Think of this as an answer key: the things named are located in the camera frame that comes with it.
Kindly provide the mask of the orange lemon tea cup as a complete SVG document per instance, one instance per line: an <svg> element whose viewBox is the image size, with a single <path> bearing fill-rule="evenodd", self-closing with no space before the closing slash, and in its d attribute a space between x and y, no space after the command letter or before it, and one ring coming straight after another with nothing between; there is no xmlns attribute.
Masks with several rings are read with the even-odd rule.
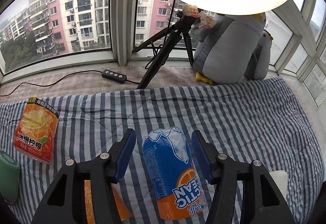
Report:
<svg viewBox="0 0 326 224"><path fill-rule="evenodd" d="M29 98L15 130L15 149L40 162L51 163L58 122L55 108L39 98Z"/></svg>

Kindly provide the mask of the striped blue white quilt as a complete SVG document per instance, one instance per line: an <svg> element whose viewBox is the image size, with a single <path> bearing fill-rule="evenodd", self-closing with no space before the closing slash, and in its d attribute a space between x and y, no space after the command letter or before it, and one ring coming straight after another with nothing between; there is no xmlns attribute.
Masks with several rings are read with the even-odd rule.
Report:
<svg viewBox="0 0 326 224"><path fill-rule="evenodd" d="M45 191L63 163L88 161L133 128L137 143L125 177L117 186L131 223L162 223L145 165L145 136L177 127L190 138L199 130L218 151L236 161L262 161L269 171L289 176L287 203L296 223L305 223L323 180L323 162L309 120L281 78L226 86L166 87L47 97L60 116L50 164L18 152L13 136L26 100L1 103L1 150L21 169L18 200L10 206L21 223L30 223Z"/></svg>

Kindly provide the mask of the large grey penguin plush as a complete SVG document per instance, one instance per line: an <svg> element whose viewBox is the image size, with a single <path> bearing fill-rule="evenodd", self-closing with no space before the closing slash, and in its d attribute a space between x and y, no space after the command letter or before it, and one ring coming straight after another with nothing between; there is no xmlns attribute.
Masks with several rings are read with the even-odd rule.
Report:
<svg viewBox="0 0 326 224"><path fill-rule="evenodd" d="M266 14L219 14L213 21L212 28L203 26L199 30L193 57L196 79L210 85L237 83L263 33Z"/></svg>

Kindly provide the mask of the green thermos cup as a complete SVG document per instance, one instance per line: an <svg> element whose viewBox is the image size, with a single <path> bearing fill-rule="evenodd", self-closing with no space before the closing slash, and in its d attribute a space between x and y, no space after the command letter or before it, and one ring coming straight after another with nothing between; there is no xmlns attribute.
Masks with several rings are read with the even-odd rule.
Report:
<svg viewBox="0 0 326 224"><path fill-rule="evenodd" d="M20 166L7 153L1 151L1 195L9 204L18 199Z"/></svg>

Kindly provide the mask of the blue orange drink cup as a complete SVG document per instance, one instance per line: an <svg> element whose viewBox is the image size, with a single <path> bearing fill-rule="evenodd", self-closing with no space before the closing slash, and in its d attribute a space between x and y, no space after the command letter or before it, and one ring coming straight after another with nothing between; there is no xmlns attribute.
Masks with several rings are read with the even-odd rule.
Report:
<svg viewBox="0 0 326 224"><path fill-rule="evenodd" d="M186 219L207 207L182 131L177 127L153 130L142 150L163 220Z"/></svg>

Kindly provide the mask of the orange paper cup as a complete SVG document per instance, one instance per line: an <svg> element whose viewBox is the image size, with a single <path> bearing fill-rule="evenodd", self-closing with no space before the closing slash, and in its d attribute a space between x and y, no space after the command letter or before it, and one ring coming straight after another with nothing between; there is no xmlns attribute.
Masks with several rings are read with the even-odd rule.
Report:
<svg viewBox="0 0 326 224"><path fill-rule="evenodd" d="M95 224L96 222L95 222L95 215L93 212L91 181L85 180L84 184L85 184L84 190L85 190L85 207L86 207L87 223ZM114 200L116 202L121 221L125 221L125 220L131 218L133 214L125 206L124 202L122 201L121 197L119 196L118 192L116 191L114 184L112 184L112 190L113 190Z"/></svg>

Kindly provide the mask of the black tripod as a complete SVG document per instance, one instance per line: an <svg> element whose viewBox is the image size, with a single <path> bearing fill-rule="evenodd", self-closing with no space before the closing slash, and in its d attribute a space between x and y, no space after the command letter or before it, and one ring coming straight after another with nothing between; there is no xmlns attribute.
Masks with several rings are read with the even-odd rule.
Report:
<svg viewBox="0 0 326 224"><path fill-rule="evenodd" d="M189 64L191 67L193 66L193 49L189 31L195 23L199 22L200 15L198 17L188 16L183 14L183 12L178 11L177 16L179 17L179 20L175 24L170 27L164 28L163 30L159 31L154 36L145 40L145 42L134 48L134 53L141 51L149 45L154 48L154 42L158 41L163 37L168 36L168 38L164 41L162 47L160 47L158 53L154 55L154 58L149 68L147 69L145 75L143 76L141 82L138 84L137 89L145 89L148 86L150 81L160 70L160 67L163 66L166 60L169 58L171 51L181 39L183 39L185 42Z"/></svg>

